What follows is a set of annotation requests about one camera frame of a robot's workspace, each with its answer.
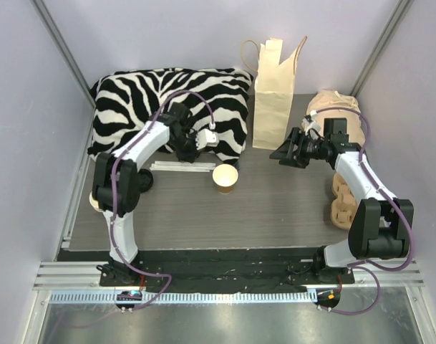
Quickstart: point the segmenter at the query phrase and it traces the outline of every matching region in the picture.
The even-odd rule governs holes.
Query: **bag handle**
[[[296,55],[294,56],[294,75],[296,75],[296,71],[297,71],[297,60],[299,59],[299,55],[301,53],[302,48],[304,47],[304,44],[306,42],[306,38],[307,36],[305,36],[301,42],[299,43],[297,49],[296,49]]]
[[[245,57],[243,56],[243,47],[244,47],[245,44],[248,43],[248,42],[253,43],[253,44],[255,45],[256,49],[258,50],[258,61],[259,61],[259,54],[261,53],[261,51],[259,50],[259,45],[258,45],[255,41],[253,41],[252,39],[247,39],[246,41],[244,41],[244,42],[241,44],[241,47],[240,47],[240,56],[241,56],[241,60],[243,61],[243,63],[245,64],[245,66],[247,66],[247,68],[249,68],[249,69],[252,70],[253,72],[256,72],[256,73],[257,73],[258,70],[257,70],[256,68],[252,68],[252,66],[250,66],[250,65],[246,62]]]

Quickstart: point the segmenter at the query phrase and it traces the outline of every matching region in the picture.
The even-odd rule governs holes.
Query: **wooden tabletop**
[[[300,126],[313,95],[296,95],[287,129]],[[254,98],[248,107],[252,113]],[[248,118],[251,133],[252,116]],[[332,176],[329,164],[311,161],[305,170],[280,166],[271,151],[251,147],[240,158],[235,189],[227,195],[213,186],[211,173],[153,171],[154,186],[142,194],[134,213],[141,249],[292,247],[332,244],[347,237],[330,220]],[[147,162],[174,161],[156,153]],[[198,161],[221,163],[211,154]],[[89,204],[94,163],[87,172],[71,250],[109,249],[103,215]]]

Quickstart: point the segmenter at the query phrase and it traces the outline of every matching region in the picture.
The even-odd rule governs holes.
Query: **beige plush toy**
[[[309,103],[306,113],[309,115],[313,110],[335,107],[359,111],[356,98],[341,95],[337,91],[321,90]],[[321,129],[318,130],[320,135],[323,135],[325,118],[346,118],[349,142],[358,143],[360,146],[364,145],[365,137],[361,129],[361,119],[358,115],[346,110],[330,110],[315,115],[314,120],[321,126]],[[302,127],[306,130],[305,121],[302,123]],[[337,227],[349,230],[356,214],[357,203],[347,183],[338,173],[334,175],[332,181],[332,192],[336,199],[331,204],[331,220]]]

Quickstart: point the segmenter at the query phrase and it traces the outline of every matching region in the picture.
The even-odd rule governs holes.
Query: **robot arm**
[[[270,155],[270,158],[280,160],[281,165],[296,168],[307,167],[311,158],[328,162],[346,181],[359,204],[348,239],[318,250],[315,256],[317,271],[346,267],[368,258],[405,257],[409,251],[407,230],[382,191],[396,203],[410,226],[413,205],[408,200],[398,199],[382,184],[370,167],[366,154],[360,157],[360,149],[357,143],[348,141],[347,120],[336,118],[324,121],[324,138],[293,128],[283,145]],[[362,164],[374,183],[369,180]]]
[[[92,185],[93,203],[98,210],[103,211],[107,227],[113,217],[111,169],[115,160],[123,154],[127,147],[138,141],[122,158],[117,169],[117,217],[115,218],[113,233],[115,242],[122,256],[127,262],[137,264],[139,259],[138,247],[135,243],[133,231],[133,210],[140,198],[139,171],[146,160],[160,147],[170,144],[175,148],[176,156],[180,161],[193,162],[206,146],[217,146],[216,134],[204,129],[199,133],[192,129],[188,120],[190,111],[180,103],[173,103],[167,113],[163,113],[152,124],[147,121],[145,127],[128,143],[118,148],[113,153],[101,153],[95,164],[94,181]],[[101,267],[118,271],[118,280],[133,282],[132,272],[126,268],[123,260],[117,254],[111,242],[110,263]]]

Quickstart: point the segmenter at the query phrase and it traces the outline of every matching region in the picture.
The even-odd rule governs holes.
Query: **zebra print pillow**
[[[96,109],[92,145],[87,149],[93,158],[126,144],[144,126],[163,101],[178,90],[199,93],[213,110],[219,144],[211,150],[225,163],[235,164],[245,149],[248,89],[253,77],[238,69],[187,70],[167,68],[116,72],[103,77],[91,89]],[[208,127],[210,115],[194,95],[185,94],[181,102],[192,112],[193,129]],[[173,152],[169,145],[160,149]]]

